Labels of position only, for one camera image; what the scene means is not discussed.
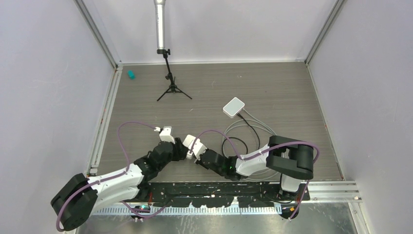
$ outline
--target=black tripod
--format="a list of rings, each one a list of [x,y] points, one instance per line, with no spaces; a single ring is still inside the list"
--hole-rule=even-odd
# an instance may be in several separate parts
[[[192,99],[188,94],[180,90],[178,86],[176,86],[175,84],[175,77],[173,77],[172,72],[170,72],[169,63],[168,63],[168,55],[170,55],[170,49],[157,50],[157,53],[162,54],[164,56],[165,61],[167,62],[168,74],[165,76],[165,78],[170,81],[170,85],[169,85],[169,88],[156,101],[159,101],[167,93],[182,93],[182,94],[185,94],[185,96],[187,96],[188,98]]]

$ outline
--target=white panel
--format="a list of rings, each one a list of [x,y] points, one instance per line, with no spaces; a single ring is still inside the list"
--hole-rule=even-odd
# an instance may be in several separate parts
[[[153,0],[86,0],[124,63],[156,54]],[[334,0],[167,0],[171,61],[304,60]]]
[[[310,63],[340,165],[379,234],[413,228],[412,12],[412,1],[347,1]]]
[[[72,0],[0,1],[0,230],[56,233],[51,199],[84,172],[113,69]]]

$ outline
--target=metal tube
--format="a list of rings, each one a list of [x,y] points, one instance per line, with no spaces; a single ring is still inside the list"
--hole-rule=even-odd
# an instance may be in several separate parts
[[[165,49],[165,2],[166,0],[153,0],[155,3],[155,14],[156,14],[156,36],[158,38],[158,50]]]

